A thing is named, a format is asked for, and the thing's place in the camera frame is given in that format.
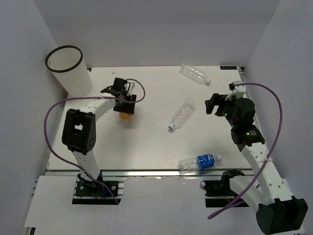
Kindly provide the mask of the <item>blue label Pocari Sweat bottle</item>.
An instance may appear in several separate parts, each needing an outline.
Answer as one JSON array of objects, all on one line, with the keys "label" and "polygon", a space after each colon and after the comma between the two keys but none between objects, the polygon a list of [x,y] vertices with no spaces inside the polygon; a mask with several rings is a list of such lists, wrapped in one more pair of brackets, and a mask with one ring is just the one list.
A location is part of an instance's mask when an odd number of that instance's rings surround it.
[{"label": "blue label Pocari Sweat bottle", "polygon": [[212,168],[219,165],[222,160],[220,155],[205,154],[179,161],[178,168],[181,174],[187,174]]}]

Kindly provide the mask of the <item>clear bottle with blue-white cap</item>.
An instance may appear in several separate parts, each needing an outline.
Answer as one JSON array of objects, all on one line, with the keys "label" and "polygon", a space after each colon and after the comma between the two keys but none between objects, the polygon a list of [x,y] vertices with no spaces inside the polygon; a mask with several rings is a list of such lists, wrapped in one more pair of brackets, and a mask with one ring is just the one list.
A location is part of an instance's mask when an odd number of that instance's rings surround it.
[{"label": "clear bottle with blue-white cap", "polygon": [[196,110],[193,99],[187,99],[172,117],[168,129],[174,131],[181,128]]}]

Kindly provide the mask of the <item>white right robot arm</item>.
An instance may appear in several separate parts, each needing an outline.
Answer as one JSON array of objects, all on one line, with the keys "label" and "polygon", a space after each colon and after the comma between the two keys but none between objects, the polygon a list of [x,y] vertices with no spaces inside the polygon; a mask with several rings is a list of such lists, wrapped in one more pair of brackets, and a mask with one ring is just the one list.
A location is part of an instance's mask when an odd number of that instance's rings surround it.
[{"label": "white right robot arm", "polygon": [[252,186],[241,197],[255,212],[257,224],[266,235],[299,230],[308,205],[297,199],[283,182],[259,129],[253,124],[255,105],[252,100],[236,96],[230,99],[215,93],[205,101],[206,113],[225,117],[231,126],[231,137],[253,170],[259,188]]}]

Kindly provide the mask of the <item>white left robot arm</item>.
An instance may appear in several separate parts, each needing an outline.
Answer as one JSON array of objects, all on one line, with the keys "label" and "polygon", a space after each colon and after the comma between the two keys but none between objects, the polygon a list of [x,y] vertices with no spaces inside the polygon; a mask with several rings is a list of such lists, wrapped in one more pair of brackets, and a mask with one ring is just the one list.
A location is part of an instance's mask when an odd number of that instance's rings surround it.
[{"label": "white left robot arm", "polygon": [[81,178],[89,180],[87,190],[92,195],[103,191],[101,174],[97,166],[93,148],[96,144],[96,122],[109,110],[120,114],[121,119],[130,120],[134,115],[136,95],[135,84],[116,78],[113,85],[100,92],[100,98],[79,109],[69,109],[66,114],[62,143],[74,155],[82,168]]}]

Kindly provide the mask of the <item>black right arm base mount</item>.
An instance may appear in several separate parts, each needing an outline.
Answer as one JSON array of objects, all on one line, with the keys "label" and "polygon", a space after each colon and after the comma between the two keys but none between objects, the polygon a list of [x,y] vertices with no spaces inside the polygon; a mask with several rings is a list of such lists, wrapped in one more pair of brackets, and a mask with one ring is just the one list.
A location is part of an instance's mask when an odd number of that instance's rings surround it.
[{"label": "black right arm base mount", "polygon": [[245,174],[238,169],[225,171],[220,180],[203,180],[200,188],[205,191],[205,206],[207,208],[223,208],[236,197],[237,193],[230,189],[229,180]]}]

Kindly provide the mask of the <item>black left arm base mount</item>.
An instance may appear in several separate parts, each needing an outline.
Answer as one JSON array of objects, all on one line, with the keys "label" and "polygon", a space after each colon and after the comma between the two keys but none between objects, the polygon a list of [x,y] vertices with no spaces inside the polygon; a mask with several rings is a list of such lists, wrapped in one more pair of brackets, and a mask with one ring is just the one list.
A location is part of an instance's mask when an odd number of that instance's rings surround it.
[{"label": "black left arm base mount", "polygon": [[[109,180],[104,181],[104,183],[109,187],[118,203],[120,203],[123,195],[124,182]],[[100,185],[98,188],[90,187],[83,184],[79,179],[76,180],[72,204],[117,206],[116,201],[104,186]]]}]

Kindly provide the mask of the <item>orange plastic bottle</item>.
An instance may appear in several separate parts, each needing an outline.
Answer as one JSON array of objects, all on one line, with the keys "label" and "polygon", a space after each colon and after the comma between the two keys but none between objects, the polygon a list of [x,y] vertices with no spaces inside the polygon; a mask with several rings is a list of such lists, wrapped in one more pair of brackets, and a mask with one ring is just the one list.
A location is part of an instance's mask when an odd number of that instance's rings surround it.
[{"label": "orange plastic bottle", "polygon": [[120,112],[119,117],[123,121],[130,121],[133,119],[133,115],[125,112]]}]

